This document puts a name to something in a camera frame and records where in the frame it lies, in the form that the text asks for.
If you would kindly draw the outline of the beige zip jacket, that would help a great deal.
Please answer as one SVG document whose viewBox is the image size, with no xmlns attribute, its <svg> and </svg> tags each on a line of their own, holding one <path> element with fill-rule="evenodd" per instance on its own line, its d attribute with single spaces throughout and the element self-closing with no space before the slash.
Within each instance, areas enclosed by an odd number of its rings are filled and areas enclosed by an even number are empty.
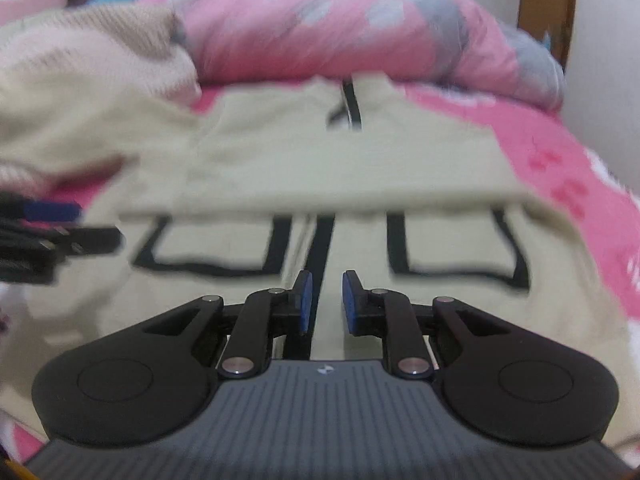
<svg viewBox="0 0 640 480">
<path fill-rule="evenodd" d="M 10 360 L 29 382 L 46 356 L 96 340 L 206 294 L 241 300 L 288 286 L 324 214 L 336 230 L 311 354 L 365 356 L 349 342 L 333 279 L 356 270 L 415 300 L 455 296 L 593 356 L 614 375 L 620 404 L 610 445 L 639 434 L 639 375 L 618 301 L 602 283 L 576 222 L 514 174 L 495 133 L 426 110 L 386 80 L 356 83 L 363 126 L 326 122 L 340 94 L 314 81 L 226 92 L 194 115 L 84 76 L 1 81 L 1 157 L 47 176 L 76 177 L 122 162 L 86 218 L 117 224 L 129 248 L 65 268 L 28 297 L 28 324 Z M 152 224 L 174 224 L 160 258 L 219 258 L 226 278 L 138 270 Z M 42 339 L 46 353 L 29 350 Z"/>
</svg>

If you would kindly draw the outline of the beige white houndstooth blanket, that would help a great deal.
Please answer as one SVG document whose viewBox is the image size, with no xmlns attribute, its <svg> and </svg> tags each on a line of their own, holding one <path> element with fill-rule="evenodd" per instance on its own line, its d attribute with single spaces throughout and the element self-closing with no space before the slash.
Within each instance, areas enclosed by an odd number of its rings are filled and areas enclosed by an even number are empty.
<svg viewBox="0 0 640 480">
<path fill-rule="evenodd" d="M 184 159 L 201 87 L 178 28 L 163 6 L 87 6 L 2 44 L 2 190 L 41 196 L 130 160 Z"/>
</svg>

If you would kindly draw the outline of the pink headboard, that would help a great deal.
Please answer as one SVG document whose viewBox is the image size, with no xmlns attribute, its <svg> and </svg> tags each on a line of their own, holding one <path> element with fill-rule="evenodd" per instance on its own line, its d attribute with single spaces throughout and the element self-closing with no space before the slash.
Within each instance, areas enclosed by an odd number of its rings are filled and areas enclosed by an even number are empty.
<svg viewBox="0 0 640 480">
<path fill-rule="evenodd" d="M 52 9 L 62 9 L 66 0 L 1 0 L 0 25 Z"/>
</svg>

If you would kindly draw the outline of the hot pink floral bedsheet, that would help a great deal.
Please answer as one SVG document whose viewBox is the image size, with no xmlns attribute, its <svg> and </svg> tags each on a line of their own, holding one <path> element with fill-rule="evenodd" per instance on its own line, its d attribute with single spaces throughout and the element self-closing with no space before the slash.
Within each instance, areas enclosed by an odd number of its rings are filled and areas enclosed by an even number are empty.
<svg viewBox="0 0 640 480">
<path fill-rule="evenodd" d="M 454 284 L 415 276 L 396 278 L 408 295 L 427 299 L 452 292 L 471 304 L 520 322 L 535 332 L 601 360 L 620 385 L 620 406 L 605 442 L 630 458 L 639 454 L 639 201 L 610 176 L 604 162 L 557 120 L 531 108 L 490 96 L 447 92 L 432 86 L 401 86 L 398 96 L 416 114 L 470 122 L 492 136 L 514 176 L 541 200 L 570 217 L 585 243 L 576 257 L 586 306 L 560 289 L 558 254 L 536 246 L 550 226 L 532 212 L 512 214 L 510 223 L 532 266 L 529 292 L 511 292 L 477 282 Z M 108 334 L 140 321 L 173 302 L 204 292 L 201 278 L 129 270 L 111 278 L 105 304 L 83 307 L 72 284 L 24 292 L 1 291 L 9 331 L 1 339 L 1 411 L 35 437 L 43 433 L 30 400 L 30 384 L 47 359 L 92 335 Z"/>
</svg>

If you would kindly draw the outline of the pink floral rolled duvet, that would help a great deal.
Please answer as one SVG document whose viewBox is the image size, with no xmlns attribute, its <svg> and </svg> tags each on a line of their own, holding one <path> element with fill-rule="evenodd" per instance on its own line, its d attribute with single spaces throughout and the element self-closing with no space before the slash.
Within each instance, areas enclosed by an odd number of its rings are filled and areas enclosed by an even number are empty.
<svg viewBox="0 0 640 480">
<path fill-rule="evenodd" d="M 474 0 L 142 0 L 169 6 L 202 81 L 382 73 L 555 112 L 562 67 Z"/>
</svg>

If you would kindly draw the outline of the brown wooden door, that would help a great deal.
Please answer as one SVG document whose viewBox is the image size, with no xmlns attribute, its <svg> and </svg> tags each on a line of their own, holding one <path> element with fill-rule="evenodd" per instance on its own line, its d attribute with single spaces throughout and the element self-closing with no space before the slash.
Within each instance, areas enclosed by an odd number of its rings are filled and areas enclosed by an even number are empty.
<svg viewBox="0 0 640 480">
<path fill-rule="evenodd" d="M 540 41 L 565 68 L 570 54 L 576 0 L 520 0 L 518 28 Z"/>
</svg>

